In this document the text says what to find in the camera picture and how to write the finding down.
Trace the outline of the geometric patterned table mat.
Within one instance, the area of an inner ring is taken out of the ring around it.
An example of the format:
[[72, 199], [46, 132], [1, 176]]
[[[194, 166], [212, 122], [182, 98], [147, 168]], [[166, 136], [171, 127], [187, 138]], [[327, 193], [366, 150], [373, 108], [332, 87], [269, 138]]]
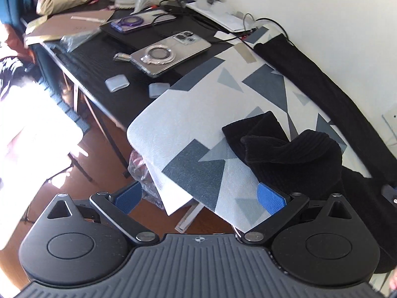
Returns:
[[347, 140], [290, 80], [253, 52], [277, 30], [264, 26], [247, 43], [210, 58], [152, 102], [127, 129], [167, 214], [196, 200], [239, 230], [268, 217], [257, 197], [258, 180], [231, 150], [222, 128], [272, 112], [289, 139], [304, 130], [327, 133], [347, 168], [368, 170]]

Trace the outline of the white paper sheets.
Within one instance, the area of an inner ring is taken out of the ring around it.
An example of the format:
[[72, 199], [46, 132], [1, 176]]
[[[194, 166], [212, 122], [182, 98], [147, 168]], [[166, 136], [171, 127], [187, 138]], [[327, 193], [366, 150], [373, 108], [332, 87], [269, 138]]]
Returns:
[[235, 15], [229, 13], [215, 13], [211, 10], [201, 9], [196, 2], [188, 3], [186, 6], [188, 9], [203, 15], [205, 18], [208, 18], [229, 32], [240, 33], [252, 29], [252, 21], [248, 19], [246, 19], [245, 24], [243, 24], [243, 20]]

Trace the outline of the silver glitter case phone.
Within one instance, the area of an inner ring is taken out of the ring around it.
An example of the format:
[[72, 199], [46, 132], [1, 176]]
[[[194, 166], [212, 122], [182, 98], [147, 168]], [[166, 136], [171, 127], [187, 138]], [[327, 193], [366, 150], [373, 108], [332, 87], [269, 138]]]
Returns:
[[198, 54], [211, 43], [191, 31], [182, 31], [130, 55], [130, 62], [146, 75], [155, 78]]

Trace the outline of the black ribbed knit garment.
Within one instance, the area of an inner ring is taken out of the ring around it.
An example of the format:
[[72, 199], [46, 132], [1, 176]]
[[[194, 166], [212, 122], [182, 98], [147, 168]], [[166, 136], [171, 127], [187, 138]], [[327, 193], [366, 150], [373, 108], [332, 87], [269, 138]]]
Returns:
[[380, 246], [377, 272], [391, 271], [396, 267], [396, 206], [383, 196], [382, 187], [396, 186], [396, 158], [349, 96], [286, 37], [258, 43], [254, 52], [325, 112], [369, 177], [342, 165], [341, 148], [326, 133], [306, 130], [288, 139], [271, 112], [224, 126], [228, 145], [259, 182], [286, 194], [325, 200], [341, 193]]

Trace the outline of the black desk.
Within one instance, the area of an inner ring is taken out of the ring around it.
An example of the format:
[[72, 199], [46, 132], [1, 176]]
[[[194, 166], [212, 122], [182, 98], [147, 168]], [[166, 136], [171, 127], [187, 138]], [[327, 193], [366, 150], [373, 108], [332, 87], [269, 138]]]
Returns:
[[[130, 62], [114, 60], [114, 55], [118, 52], [130, 55], [163, 38], [190, 30], [209, 41], [212, 46], [159, 77], [162, 83], [174, 84], [200, 64], [231, 47], [230, 42], [222, 42], [215, 37], [215, 33], [220, 29], [220, 25], [187, 9], [178, 14], [172, 22], [157, 24], [129, 34], [118, 34], [106, 25], [96, 36], [72, 52], [67, 52], [57, 40], [34, 44], [32, 49], [48, 69], [62, 71], [65, 81], [73, 83], [74, 98], [84, 99], [85, 105], [121, 165], [127, 168], [128, 158], [122, 154], [113, 140], [105, 120], [109, 119], [121, 130], [126, 130], [152, 102], [148, 87], [155, 80]], [[125, 75], [130, 84], [124, 89], [110, 93], [105, 80], [116, 75]]]

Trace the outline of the white earbud case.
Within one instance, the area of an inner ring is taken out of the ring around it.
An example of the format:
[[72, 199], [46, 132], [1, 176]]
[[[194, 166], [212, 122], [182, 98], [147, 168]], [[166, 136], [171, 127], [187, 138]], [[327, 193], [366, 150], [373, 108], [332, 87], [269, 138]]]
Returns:
[[129, 80], [125, 75], [116, 75], [105, 80], [106, 87], [110, 93], [117, 92], [129, 86]]

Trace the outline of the pink notebook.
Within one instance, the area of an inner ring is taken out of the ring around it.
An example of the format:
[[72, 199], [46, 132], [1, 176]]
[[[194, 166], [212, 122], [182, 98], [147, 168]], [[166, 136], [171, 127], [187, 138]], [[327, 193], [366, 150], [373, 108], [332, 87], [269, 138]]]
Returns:
[[109, 9], [98, 11], [82, 11], [53, 15], [44, 23], [37, 26], [24, 37], [25, 45], [40, 44], [45, 41], [60, 40], [64, 36], [76, 36], [79, 34], [96, 31], [106, 23], [114, 14]]

